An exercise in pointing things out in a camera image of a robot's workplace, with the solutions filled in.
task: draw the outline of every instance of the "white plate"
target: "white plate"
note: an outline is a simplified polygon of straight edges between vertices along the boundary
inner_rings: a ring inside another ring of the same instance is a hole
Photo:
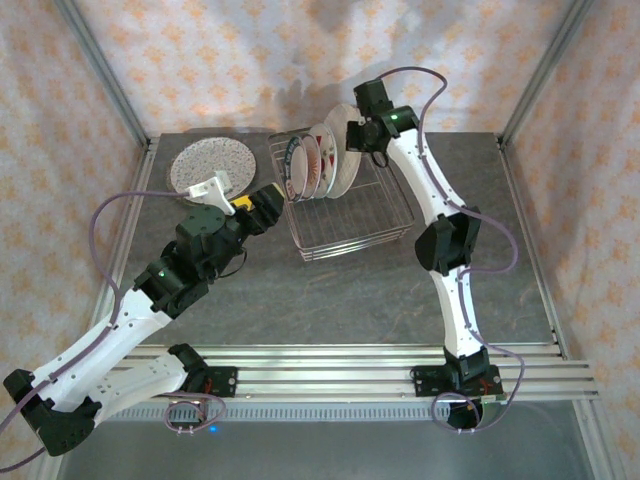
[[[322,165],[320,166],[320,185],[316,190],[314,198],[324,198],[333,187],[338,172],[338,156],[336,155],[336,139],[333,133],[324,123],[318,123],[311,127],[309,135],[316,139],[320,147]]]
[[[320,184],[320,166],[322,164],[322,158],[320,155],[320,147],[316,143],[316,139],[311,135],[302,136],[302,144],[307,154],[307,186],[304,189],[302,198],[308,200],[313,198],[318,185]]]
[[[230,200],[238,197],[251,184],[256,175],[256,158],[244,143],[227,137],[204,138],[192,143],[173,160],[169,167],[168,183],[176,192],[204,182],[216,170],[227,172],[231,190],[225,193]],[[188,199],[203,203],[203,199]]]
[[[329,112],[324,124],[329,127],[336,141],[336,154],[340,159],[336,179],[327,193],[328,198],[344,195],[353,184],[360,167],[360,152],[347,152],[347,122],[357,122],[358,109],[348,103],[341,103]]]
[[[293,137],[284,152],[284,176],[287,198],[297,202],[307,186],[309,165],[302,139]]]

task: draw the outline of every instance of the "dish rack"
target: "dish rack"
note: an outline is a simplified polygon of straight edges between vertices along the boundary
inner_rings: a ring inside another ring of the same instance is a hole
[[[294,135],[308,129],[276,133],[268,138],[271,161],[282,191],[284,152]],[[379,168],[362,155],[358,175],[343,196],[284,204],[284,212],[305,261],[334,257],[401,238],[414,217],[390,168]]]

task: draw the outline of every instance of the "purple cable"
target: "purple cable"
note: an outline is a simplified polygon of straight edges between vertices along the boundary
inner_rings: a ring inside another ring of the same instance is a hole
[[[207,414],[205,413],[204,409],[202,408],[202,404],[200,404],[200,406],[192,403],[192,402],[188,402],[188,401],[181,401],[181,402],[176,402],[176,403],[172,403],[171,405],[169,405],[167,407],[167,409],[164,412],[163,415],[163,420],[164,420],[164,424],[167,426],[167,428],[169,430],[171,430],[172,432],[176,432],[178,435],[180,435],[181,433],[190,433],[190,434],[194,434],[200,430],[204,430],[205,428],[209,428],[211,425],[213,425],[215,422],[217,422],[222,416],[224,416],[225,413],[227,413],[227,404],[224,403],[224,400],[222,400],[220,397],[216,397],[215,395],[210,395],[208,393],[192,393],[192,392],[171,392],[171,393],[165,393],[163,394],[163,396],[166,397],[180,397],[180,398],[194,398],[194,399],[198,399],[198,400],[202,400],[203,398],[209,399],[209,400],[214,400],[216,402],[218,402],[221,406],[222,409],[220,410],[220,412],[218,412],[217,415],[215,415],[213,418],[211,418],[210,420],[206,420],[206,416]],[[171,414],[171,411],[176,408],[178,405],[186,405],[189,406],[191,408],[195,408],[196,411],[198,412],[198,416],[202,415],[203,418],[203,422],[200,423],[198,426],[196,427],[189,427],[189,429],[185,430],[182,427],[174,427],[171,424],[171,421],[169,420],[169,415]]]
[[[33,397],[35,397],[44,387],[49,385],[56,378],[58,378],[64,372],[66,372],[67,370],[72,368],[79,361],[81,361],[83,358],[85,358],[87,355],[89,355],[107,337],[107,335],[111,331],[111,327],[113,326],[113,324],[115,323],[116,318],[118,317],[118,313],[120,311],[120,303],[122,302],[122,292],[120,292],[120,289],[118,288],[118,285],[113,280],[113,278],[111,278],[111,275],[109,275],[109,272],[107,272],[106,268],[103,267],[102,264],[100,263],[100,260],[98,259],[98,252],[96,251],[95,228],[96,228],[96,222],[98,220],[98,216],[100,215],[102,210],[104,210],[104,208],[107,205],[109,205],[111,202],[113,202],[114,200],[117,200],[118,198],[122,198],[122,197],[135,197],[135,196],[146,196],[146,197],[186,197],[188,195],[189,195],[188,193],[175,193],[175,192],[143,192],[143,191],[122,192],[122,193],[118,193],[116,195],[112,195],[111,197],[107,198],[96,209],[96,211],[91,216],[91,222],[89,222],[89,250],[91,251],[91,258],[93,259],[93,262],[94,262],[96,268],[98,269],[100,274],[104,277],[104,279],[107,281],[107,284],[109,285],[109,287],[111,287],[111,289],[113,290],[114,302],[113,302],[113,310],[111,312],[111,318],[109,319],[109,323],[98,334],[96,339],[93,342],[91,342],[89,345],[87,345],[87,347],[85,347],[84,350],[82,350],[78,355],[73,357],[71,360],[69,360],[67,363],[62,365],[60,368],[58,368],[57,370],[55,370],[51,374],[49,374],[49,379],[48,380],[43,380],[38,385],[33,387],[33,389],[29,393],[27,393],[24,396],[24,398],[22,398],[22,400],[20,400],[16,404],[16,406],[11,410],[11,412],[9,412],[9,415],[7,415],[7,417],[2,421],[2,423],[0,423],[0,435],[2,434],[2,432],[4,432],[4,430],[7,428],[7,426],[9,426],[9,424],[13,421],[13,419],[16,417],[16,415],[18,415],[18,413],[20,413],[20,410],[22,410],[24,408],[24,406]],[[41,448],[40,450],[35,452],[33,455],[25,458],[24,460],[14,464],[14,465],[11,465],[11,466],[5,467],[5,468],[0,468],[0,474],[1,473],[12,472],[12,471],[22,467],[23,465],[26,465],[31,460],[33,460],[34,458],[36,458],[39,455],[41,455],[42,453],[44,453],[44,451],[45,451],[45,449]]]
[[[489,274],[498,274],[498,273],[507,273],[511,270],[513,270],[513,268],[516,266],[516,263],[518,262],[518,254],[519,254],[519,250],[518,250],[518,243],[516,242],[515,237],[513,236],[513,234],[509,231],[509,229],[504,226],[502,223],[500,223],[499,221],[487,216],[487,215],[482,215],[480,213],[476,213],[473,212],[461,205],[456,204],[455,202],[453,202],[450,198],[449,195],[447,195],[445,189],[442,187],[442,185],[440,185],[440,183],[438,182],[438,179],[436,178],[436,176],[433,173],[433,170],[431,169],[431,166],[429,165],[429,162],[426,159],[426,156],[424,155],[424,142],[425,142],[425,133],[424,133],[424,119],[425,116],[427,114],[427,110],[429,110],[429,107],[431,106],[431,104],[436,100],[436,98],[438,98],[440,96],[440,94],[442,92],[444,92],[447,88],[448,82],[447,79],[444,77],[444,75],[442,75],[441,73],[436,72],[435,70],[431,70],[429,68],[424,68],[424,67],[399,67],[399,68],[394,68],[393,70],[389,70],[388,72],[383,73],[382,75],[380,75],[378,78],[382,79],[388,75],[391,75],[393,73],[397,73],[397,72],[405,72],[405,71],[417,71],[417,72],[424,72],[424,73],[428,73],[430,75],[433,75],[434,77],[438,78],[440,81],[442,81],[442,86],[440,87],[440,89],[438,89],[438,91],[436,93],[434,93],[431,98],[429,98],[429,100],[427,100],[427,103],[424,105],[424,107],[422,108],[422,112],[420,113],[420,122],[418,124],[418,150],[420,152],[420,157],[422,158],[422,162],[424,163],[424,166],[427,170],[427,174],[429,175],[429,178],[431,179],[431,181],[433,182],[433,184],[436,187],[436,190],[438,190],[438,193],[440,193],[440,195],[442,195],[443,198],[445,198],[445,201],[447,202],[447,204],[449,206],[451,206],[452,208],[454,208],[455,210],[459,211],[459,212],[463,212],[466,215],[469,215],[470,217],[473,218],[477,218],[483,222],[486,222],[492,226],[494,226],[495,228],[497,228],[500,232],[502,232],[504,234],[505,237],[507,237],[507,240],[509,240],[509,243],[511,244],[511,251],[512,251],[512,256],[511,256],[511,262],[509,263],[509,265],[507,265],[506,267],[503,268],[466,268],[464,269],[462,272],[460,272],[457,281],[458,281],[458,297],[460,298],[460,306],[462,307],[462,315],[464,317],[464,323],[465,326],[467,327],[467,329],[469,330],[469,333],[471,333],[471,335],[484,347],[486,348],[490,348],[492,350],[495,350],[497,352],[500,352],[503,355],[509,356],[511,358],[515,358],[516,360],[518,360],[518,362],[520,363],[520,374],[518,375],[518,380],[516,381],[515,386],[513,387],[513,391],[511,392],[511,395],[509,396],[509,399],[507,400],[507,404],[505,405],[505,408],[500,412],[500,414],[498,416],[496,416],[496,418],[493,419],[493,421],[489,424],[489,425],[484,425],[480,428],[473,428],[473,429],[456,429],[453,427],[448,427],[446,426],[446,424],[440,422],[439,420],[436,419],[435,416],[435,408],[436,408],[436,404],[438,402],[438,400],[441,397],[444,396],[451,396],[454,392],[444,392],[441,393],[440,395],[436,396],[436,398],[433,400],[433,403],[431,404],[431,416],[434,420],[434,422],[442,427],[445,428],[448,431],[451,432],[456,432],[456,433],[474,433],[474,432],[479,432],[482,430],[487,430],[488,428],[493,427],[496,423],[498,423],[502,417],[505,416],[505,414],[507,413],[507,411],[509,410],[509,408],[511,407],[511,404],[513,403],[513,399],[516,396],[516,393],[518,393],[518,390],[520,389],[520,385],[522,383],[522,379],[524,378],[524,372],[525,372],[525,362],[524,362],[524,358],[522,358],[520,355],[518,355],[517,353],[511,352],[509,350],[506,350],[502,347],[497,347],[495,345],[491,345],[489,343],[487,343],[478,332],[476,332],[475,330],[472,330],[472,326],[471,326],[471,321],[469,320],[469,313],[467,312],[467,306],[465,305],[464,302],[464,283],[463,283],[463,278],[466,275],[469,275],[471,273],[489,273]],[[462,394],[455,394],[454,396],[458,396],[459,398],[463,398],[467,403],[469,403],[470,405],[474,406],[475,409],[475,405],[473,404],[472,400],[467,397],[466,395],[462,395]]]

